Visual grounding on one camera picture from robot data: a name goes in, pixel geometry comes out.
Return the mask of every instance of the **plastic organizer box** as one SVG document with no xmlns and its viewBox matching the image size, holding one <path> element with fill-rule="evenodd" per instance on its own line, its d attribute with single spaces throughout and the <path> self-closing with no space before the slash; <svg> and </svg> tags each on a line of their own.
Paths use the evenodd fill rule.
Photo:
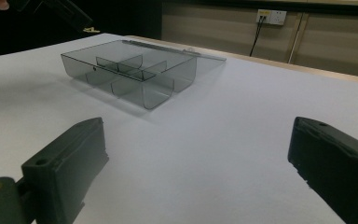
<svg viewBox="0 0 358 224">
<path fill-rule="evenodd" d="M 197 58 L 226 59 L 118 40 L 62 54 L 66 73 L 100 90 L 153 109 L 193 83 Z"/>
</svg>

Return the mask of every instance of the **electrical outlet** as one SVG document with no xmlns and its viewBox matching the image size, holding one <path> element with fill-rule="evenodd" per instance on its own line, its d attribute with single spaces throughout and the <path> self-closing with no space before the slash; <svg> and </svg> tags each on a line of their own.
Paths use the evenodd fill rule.
<svg viewBox="0 0 358 224">
<path fill-rule="evenodd" d="M 269 16 L 269 24 L 283 25 L 286 18 L 286 11 L 271 11 Z"/>
<path fill-rule="evenodd" d="M 260 18 L 262 16 L 266 17 L 263 20 L 263 23 L 268 24 L 269 23 L 269 17 L 271 15 L 271 10 L 266 10 L 266 9 L 258 9 L 257 11 L 257 17 L 255 18 L 255 22 L 261 22 Z"/>
</svg>

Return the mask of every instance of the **white table surface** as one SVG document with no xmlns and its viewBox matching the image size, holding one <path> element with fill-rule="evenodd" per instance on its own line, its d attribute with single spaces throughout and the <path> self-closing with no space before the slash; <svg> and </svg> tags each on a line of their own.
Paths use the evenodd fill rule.
<svg viewBox="0 0 358 224">
<path fill-rule="evenodd" d="M 84 119 L 110 162 L 76 223 L 342 223 L 287 161 L 295 117 L 358 139 L 358 83 L 227 58 L 147 111 L 68 77 L 60 54 L 96 35 L 0 56 L 0 176 Z"/>
</svg>

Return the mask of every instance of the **black cable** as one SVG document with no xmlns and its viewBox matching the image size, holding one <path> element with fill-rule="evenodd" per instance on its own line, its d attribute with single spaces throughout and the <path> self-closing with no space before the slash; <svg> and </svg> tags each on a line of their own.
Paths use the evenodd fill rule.
<svg viewBox="0 0 358 224">
<path fill-rule="evenodd" d="M 258 24 L 257 24 L 257 30 L 255 32 L 255 41 L 254 44 L 252 45 L 252 49 L 251 52 L 249 54 L 250 57 L 252 57 L 253 54 L 253 50 L 255 48 L 255 43 L 257 42 L 258 36 L 260 35 L 260 30 L 261 30 L 261 26 L 263 25 L 264 20 L 266 19 L 266 17 L 262 16 L 260 17 L 260 19 L 258 20 Z"/>
</svg>

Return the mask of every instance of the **gripper screw hole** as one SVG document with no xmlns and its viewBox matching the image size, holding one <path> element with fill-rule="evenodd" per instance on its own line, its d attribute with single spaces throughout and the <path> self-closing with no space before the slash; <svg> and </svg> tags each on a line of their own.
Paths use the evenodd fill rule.
<svg viewBox="0 0 358 224">
<path fill-rule="evenodd" d="M 44 164 L 46 164 L 46 163 L 48 163 L 48 160 L 42 159 L 42 160 L 37 161 L 37 162 L 36 162 L 36 165 L 44 165 Z"/>
</svg>

